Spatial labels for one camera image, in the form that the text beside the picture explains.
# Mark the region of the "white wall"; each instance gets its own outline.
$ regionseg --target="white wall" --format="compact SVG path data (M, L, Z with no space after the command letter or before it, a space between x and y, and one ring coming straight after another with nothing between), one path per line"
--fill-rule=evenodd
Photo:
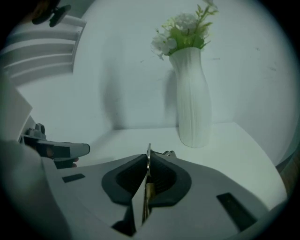
M73 75L44 79L20 91L57 141L91 143L111 128L177 125L172 66L150 50L155 28L199 0L95 1ZM274 19L251 0L215 1L211 43L202 53L213 121L236 121L281 161L299 118L298 66ZM32 93L48 91L43 100Z

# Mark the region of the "white platform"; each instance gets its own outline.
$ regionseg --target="white platform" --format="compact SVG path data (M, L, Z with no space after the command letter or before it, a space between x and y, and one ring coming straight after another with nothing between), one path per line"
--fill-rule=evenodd
M175 151L180 159L224 173L256 195L268 209L286 199L283 182L261 147L236 123L213 125L208 146L193 149L181 143L177 128L114 130L91 145L78 166L94 165L152 150Z

